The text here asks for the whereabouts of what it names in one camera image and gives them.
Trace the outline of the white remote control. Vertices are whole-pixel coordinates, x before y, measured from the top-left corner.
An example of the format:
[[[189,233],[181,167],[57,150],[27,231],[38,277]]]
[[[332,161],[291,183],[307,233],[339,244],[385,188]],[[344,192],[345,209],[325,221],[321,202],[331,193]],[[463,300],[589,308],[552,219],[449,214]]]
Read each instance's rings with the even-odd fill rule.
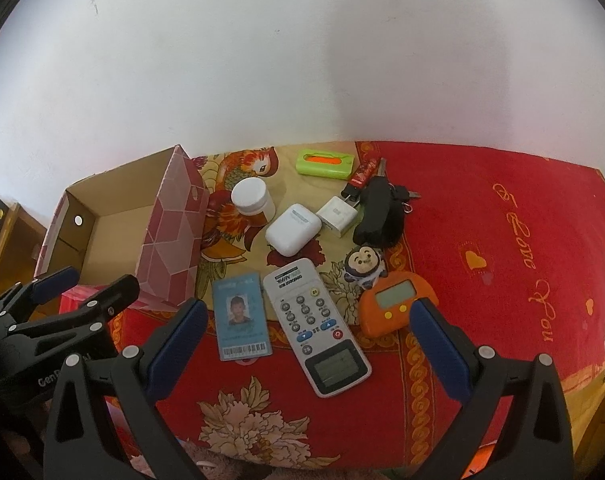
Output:
[[[282,266],[268,274],[262,284],[317,396],[337,396],[371,376],[369,360],[310,259]]]

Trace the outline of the green orange tissue case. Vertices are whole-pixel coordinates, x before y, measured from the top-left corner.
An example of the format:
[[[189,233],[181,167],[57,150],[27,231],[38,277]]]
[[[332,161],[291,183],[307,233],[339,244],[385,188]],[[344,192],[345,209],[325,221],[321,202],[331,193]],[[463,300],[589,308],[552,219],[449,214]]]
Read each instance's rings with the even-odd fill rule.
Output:
[[[355,156],[351,154],[308,148],[298,153],[295,169],[303,176],[346,181],[353,171],[354,161]]]

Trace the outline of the pink patterned cardboard box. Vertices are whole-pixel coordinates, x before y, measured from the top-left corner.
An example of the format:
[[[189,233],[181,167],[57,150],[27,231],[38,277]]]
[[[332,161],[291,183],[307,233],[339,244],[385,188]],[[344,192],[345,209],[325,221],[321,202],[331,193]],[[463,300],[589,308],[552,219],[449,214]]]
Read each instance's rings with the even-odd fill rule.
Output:
[[[93,287],[131,274],[144,307],[176,309],[195,294],[208,200],[179,145],[84,178],[63,192],[34,273],[72,266]]]

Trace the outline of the orange digital timer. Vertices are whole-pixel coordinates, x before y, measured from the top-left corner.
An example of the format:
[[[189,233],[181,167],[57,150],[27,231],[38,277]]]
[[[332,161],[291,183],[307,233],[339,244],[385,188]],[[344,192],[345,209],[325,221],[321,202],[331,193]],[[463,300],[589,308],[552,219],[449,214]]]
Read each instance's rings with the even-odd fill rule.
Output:
[[[393,271],[375,286],[362,292],[359,299],[359,323],[370,339],[394,333],[409,325],[409,313],[415,301],[427,298],[438,306],[432,285],[419,274]]]

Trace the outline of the black keys with ring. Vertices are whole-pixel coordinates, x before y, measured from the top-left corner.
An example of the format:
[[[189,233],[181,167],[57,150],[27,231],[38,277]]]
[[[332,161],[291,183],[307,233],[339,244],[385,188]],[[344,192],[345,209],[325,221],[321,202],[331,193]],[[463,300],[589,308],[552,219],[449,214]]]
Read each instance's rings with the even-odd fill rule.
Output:
[[[391,207],[403,214],[411,214],[412,202],[420,198],[419,192],[410,191],[403,185],[391,185]]]

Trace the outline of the white charger cube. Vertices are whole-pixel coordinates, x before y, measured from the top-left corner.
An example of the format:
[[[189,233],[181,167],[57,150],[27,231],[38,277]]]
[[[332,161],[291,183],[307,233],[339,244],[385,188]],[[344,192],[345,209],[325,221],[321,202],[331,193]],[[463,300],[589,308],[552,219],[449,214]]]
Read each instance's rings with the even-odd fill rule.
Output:
[[[358,209],[342,197],[333,196],[317,212],[322,224],[338,237],[342,237],[357,219]]]

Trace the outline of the red lighter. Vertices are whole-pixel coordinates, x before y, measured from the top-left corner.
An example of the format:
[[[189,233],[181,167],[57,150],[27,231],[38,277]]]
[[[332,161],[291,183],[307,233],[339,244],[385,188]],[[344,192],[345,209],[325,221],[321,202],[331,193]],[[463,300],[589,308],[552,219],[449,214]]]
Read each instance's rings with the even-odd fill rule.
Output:
[[[380,163],[381,159],[377,156],[370,157],[364,162],[361,162],[342,189],[342,199],[347,200],[347,202],[357,202],[361,192],[365,189],[370,180],[376,176]]]

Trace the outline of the wooden bedside shelf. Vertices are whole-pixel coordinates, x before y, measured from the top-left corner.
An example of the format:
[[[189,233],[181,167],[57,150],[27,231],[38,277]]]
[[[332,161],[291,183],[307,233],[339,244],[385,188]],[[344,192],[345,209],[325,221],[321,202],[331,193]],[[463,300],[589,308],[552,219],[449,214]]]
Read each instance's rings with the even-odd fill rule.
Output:
[[[45,227],[20,203],[0,200],[0,293],[32,280],[44,237]]]

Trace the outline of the white earbuds case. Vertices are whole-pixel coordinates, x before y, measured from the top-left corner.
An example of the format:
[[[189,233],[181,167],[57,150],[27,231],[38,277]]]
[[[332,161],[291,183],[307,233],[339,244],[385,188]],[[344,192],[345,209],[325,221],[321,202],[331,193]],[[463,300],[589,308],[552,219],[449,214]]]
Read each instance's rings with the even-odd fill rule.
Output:
[[[322,229],[322,221],[301,204],[290,205],[266,231],[267,243],[283,257],[293,257]]]

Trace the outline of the red floral bed blanket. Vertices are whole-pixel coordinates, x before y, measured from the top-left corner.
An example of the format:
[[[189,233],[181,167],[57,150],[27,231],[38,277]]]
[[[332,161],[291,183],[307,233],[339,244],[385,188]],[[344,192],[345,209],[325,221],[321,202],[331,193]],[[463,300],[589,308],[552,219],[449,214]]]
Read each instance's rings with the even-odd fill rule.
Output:
[[[414,467],[458,405],[410,330],[417,298],[501,356],[551,356],[563,389],[605,367],[605,180],[558,160],[436,144],[345,145],[409,198],[385,249],[319,232],[301,249],[372,366],[330,399],[313,391],[276,318],[270,356],[220,359],[207,330],[159,405],[191,452],[273,467]]]

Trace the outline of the white round jar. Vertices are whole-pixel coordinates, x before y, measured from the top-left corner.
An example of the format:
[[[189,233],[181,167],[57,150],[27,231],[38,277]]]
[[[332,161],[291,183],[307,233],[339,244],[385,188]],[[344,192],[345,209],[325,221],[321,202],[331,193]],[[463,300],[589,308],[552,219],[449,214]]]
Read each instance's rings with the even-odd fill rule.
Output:
[[[275,204],[267,184],[257,177],[240,180],[231,192],[231,200],[244,217],[264,226],[275,216]]]

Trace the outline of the blue ID card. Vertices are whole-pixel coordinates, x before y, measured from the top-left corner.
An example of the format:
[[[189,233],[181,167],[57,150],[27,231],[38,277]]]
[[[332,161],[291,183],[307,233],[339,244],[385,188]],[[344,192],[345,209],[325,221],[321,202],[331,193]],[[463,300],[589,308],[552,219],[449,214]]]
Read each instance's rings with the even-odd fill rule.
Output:
[[[257,272],[215,281],[212,300],[222,362],[271,356],[266,310]]]

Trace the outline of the monkey figurine toy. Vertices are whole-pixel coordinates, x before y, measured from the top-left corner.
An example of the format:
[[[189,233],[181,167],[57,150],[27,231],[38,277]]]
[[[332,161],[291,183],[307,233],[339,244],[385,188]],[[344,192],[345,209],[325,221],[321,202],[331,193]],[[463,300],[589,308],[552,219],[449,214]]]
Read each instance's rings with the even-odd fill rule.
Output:
[[[368,245],[353,248],[344,259],[344,280],[367,290],[388,275],[381,253]]]

